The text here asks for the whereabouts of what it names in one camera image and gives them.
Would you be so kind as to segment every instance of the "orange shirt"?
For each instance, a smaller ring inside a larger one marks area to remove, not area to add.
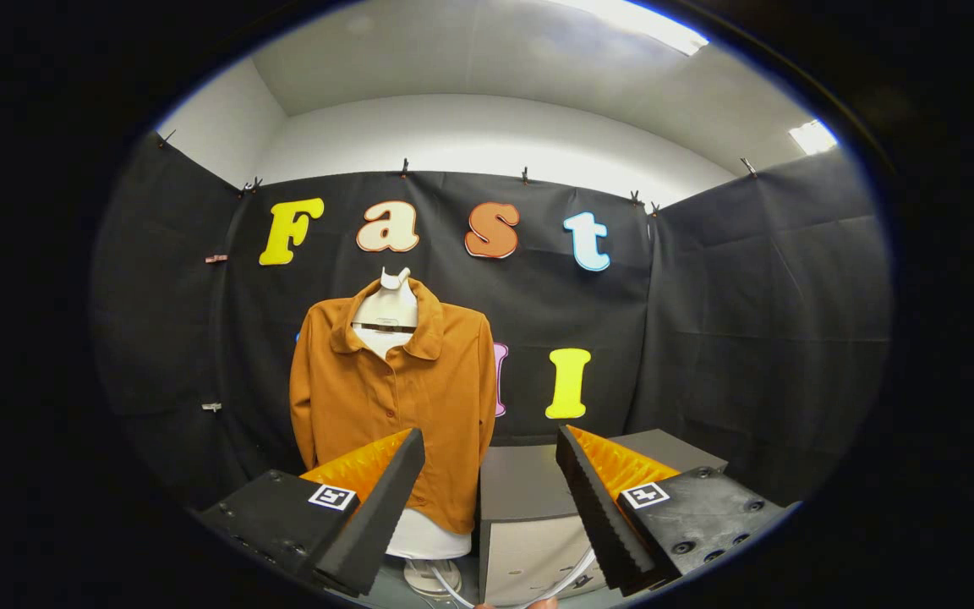
[[[401,431],[423,432],[426,459],[407,508],[457,535],[472,532],[479,464],[495,431],[495,350],[483,313],[442,304],[421,282],[418,324],[379,358],[352,318],[379,281],[310,307],[295,344],[291,424],[310,469]]]

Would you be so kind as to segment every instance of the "yellow letter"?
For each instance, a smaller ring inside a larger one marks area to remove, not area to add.
[[[555,365],[555,394],[545,412],[548,419],[576,419],[584,416],[581,378],[584,375],[584,364],[592,359],[592,354],[584,349],[556,349],[551,351],[549,359]]]
[[[386,213],[389,218],[379,220]],[[416,208],[402,200],[387,200],[373,205],[363,219],[368,220],[355,236],[355,242],[366,251],[409,251],[416,247]]]
[[[306,239],[306,223],[309,222],[306,216],[300,216],[298,219],[295,219],[295,216],[306,213],[310,218],[317,220],[325,208],[320,198],[275,204],[270,210],[273,213],[270,243],[258,258],[260,265],[286,265],[291,262],[293,254],[287,249],[287,238],[291,238],[294,245],[302,245],[303,239]]]

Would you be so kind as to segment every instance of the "hand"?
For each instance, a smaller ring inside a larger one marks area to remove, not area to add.
[[[476,605],[475,609],[495,609],[494,605]],[[558,597],[544,598],[543,601],[536,601],[528,609],[558,609]]]

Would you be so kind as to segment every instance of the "screw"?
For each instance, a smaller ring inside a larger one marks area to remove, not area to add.
[[[285,550],[287,551],[294,551],[295,554],[306,554],[306,550],[303,550],[303,547],[298,543],[293,542],[293,540],[286,540],[286,542],[283,543],[283,547],[285,547]]]

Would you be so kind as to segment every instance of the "black curtain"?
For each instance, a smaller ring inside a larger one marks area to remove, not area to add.
[[[303,243],[290,246],[293,259],[262,266],[271,208],[316,197],[325,210],[309,220]],[[414,205],[419,242],[403,253],[362,250],[356,234],[364,212],[389,200]],[[468,215],[485,201],[521,213],[517,250],[507,258],[465,250]],[[583,211],[608,230],[599,239],[600,253],[610,256],[602,272],[575,262],[572,233],[563,228]],[[248,471],[303,469],[287,411],[295,335],[311,305],[354,296],[383,266],[389,273],[408,266],[440,301],[484,313],[495,342],[509,348],[500,374],[506,412],[495,419],[494,446],[554,441],[558,420],[544,412],[555,381],[549,354],[561,348],[591,354],[583,375],[588,409],[575,424],[622,433],[637,385],[649,262],[643,208],[594,190],[468,173],[348,173],[263,186],[248,195],[233,229],[221,304],[227,415],[243,442],[262,451]]]
[[[206,508],[268,468],[299,471],[287,374],[303,315],[403,266],[443,302],[482,311],[502,364],[496,446],[554,441],[554,349],[590,352],[587,412],[604,436],[665,429],[730,460],[777,502],[806,497],[877,389],[889,257],[865,178],[838,151],[739,178],[647,218],[623,198],[466,173],[352,173],[239,198],[150,136],[123,170],[96,244],[92,327],[123,430],[167,488]],[[321,198],[287,265],[259,255],[277,203]],[[356,244],[364,211],[417,209],[405,253]],[[464,249],[468,215],[514,205],[517,251]],[[606,270],[573,259],[563,220],[606,225]],[[205,263],[209,255],[227,261]],[[202,404],[219,403],[220,411]]]
[[[649,218],[652,280],[627,432],[661,428],[775,502],[820,485],[876,400],[892,259],[840,149]]]
[[[213,294],[239,200],[154,134],[121,173],[93,251],[101,382],[125,436],[169,492],[207,508],[248,481],[220,412]]]

